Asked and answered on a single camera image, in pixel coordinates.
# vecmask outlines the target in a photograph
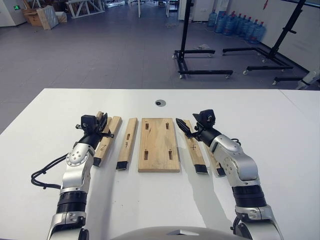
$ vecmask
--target white wall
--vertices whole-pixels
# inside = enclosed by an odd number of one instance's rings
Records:
[[[269,0],[263,10],[266,0],[230,0],[229,12],[251,16],[264,21],[266,33],[262,43],[272,47],[285,27],[296,3]],[[292,30],[297,34],[288,33],[279,48],[279,53],[310,70],[320,68],[320,9],[303,6],[302,13]]]

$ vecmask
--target wooden piece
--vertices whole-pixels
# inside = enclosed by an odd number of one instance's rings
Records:
[[[185,124],[190,128],[190,131],[192,131],[192,126],[189,120],[184,120]],[[187,148],[189,150],[192,163],[195,168],[195,172],[197,174],[207,174],[207,167],[206,163],[204,161],[204,158],[202,156],[201,150],[198,145],[198,141],[194,138],[187,138],[186,135],[184,135]]]
[[[138,172],[179,172],[172,118],[142,118]]]
[[[102,111],[98,111],[98,113],[96,114],[96,119],[98,120],[98,121],[100,121],[101,119],[102,119],[102,117],[103,117],[103,113],[102,113]]]
[[[23,3],[25,5],[26,9],[31,9],[31,7],[30,7],[30,5],[29,5],[27,0],[23,0]]]
[[[122,147],[120,150],[118,162],[116,164],[117,170],[127,169],[128,162],[130,162],[132,151],[135,144],[137,118],[130,118],[123,138]]]
[[[209,155],[209,159],[213,165],[213,169],[215,170],[216,174],[218,176],[225,176],[226,175],[225,170],[220,166],[219,162],[215,159],[214,154],[210,151],[210,148],[207,145],[205,145],[204,147],[206,152]]]
[[[22,9],[26,21],[35,27],[42,27],[42,23],[36,9]]]
[[[111,137],[104,136],[102,138],[98,148],[95,150],[95,155],[93,158],[93,165],[98,166],[98,167],[100,166],[101,161],[106,158],[108,150],[109,150],[111,144],[113,143],[114,139],[117,136],[117,132],[118,132],[119,127],[121,125],[122,119],[119,116],[114,116],[114,117],[112,117],[109,124],[108,124],[108,122],[109,122],[109,117],[108,117],[108,121],[106,123],[106,126],[105,126],[103,132],[107,133],[109,131],[109,130],[107,131],[107,129],[109,128],[110,132],[112,134],[114,134],[114,137],[111,138]]]

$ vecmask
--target rectangular slot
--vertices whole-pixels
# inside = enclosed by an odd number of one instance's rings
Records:
[[[144,151],[144,160],[148,160],[149,152],[147,150]]]

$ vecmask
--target gray floor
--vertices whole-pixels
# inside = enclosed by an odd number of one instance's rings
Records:
[[[0,133],[43,88],[95,89],[294,89],[295,82],[272,86],[275,76],[303,76],[294,68],[255,71],[244,76],[248,65],[262,65],[254,52],[222,56],[222,48],[246,47],[242,39],[214,34],[206,24],[189,26],[187,48],[207,44],[213,58],[192,56],[190,69],[233,70],[224,75],[193,75],[178,79],[174,50],[181,44],[183,22],[177,13],[142,5],[106,9],[105,13],[69,19],[52,30],[27,23],[0,28]],[[313,85],[310,90],[317,90]]]

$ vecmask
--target wooden stick with black end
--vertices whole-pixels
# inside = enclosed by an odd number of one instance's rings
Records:
[[[112,134],[114,134],[114,137],[103,137],[99,146],[95,150],[95,155],[93,157],[93,165],[99,167],[102,160],[104,160],[107,156],[108,150],[113,143],[114,139],[117,136],[117,132],[120,128],[122,119],[119,116],[114,116],[112,119],[109,121],[109,118],[107,120],[106,126],[104,127],[103,132],[108,133],[109,130]]]
[[[184,120],[184,122],[190,128],[190,131],[192,131],[190,121]],[[184,135],[184,137],[191,156],[192,163],[195,168],[195,172],[197,174],[208,174],[204,158],[198,145],[198,141],[194,138],[188,138],[186,135]]]
[[[204,147],[206,152],[209,155],[209,159],[213,165],[213,169],[215,170],[216,174],[221,177],[225,176],[226,175],[225,170],[221,167],[220,163],[215,159],[214,154],[210,151],[210,148],[207,145]]]
[[[117,170],[126,170],[128,162],[130,162],[130,159],[132,157],[132,152],[135,144],[136,139],[136,129],[138,119],[137,118],[130,118],[128,125],[125,130],[118,162],[116,164]]]

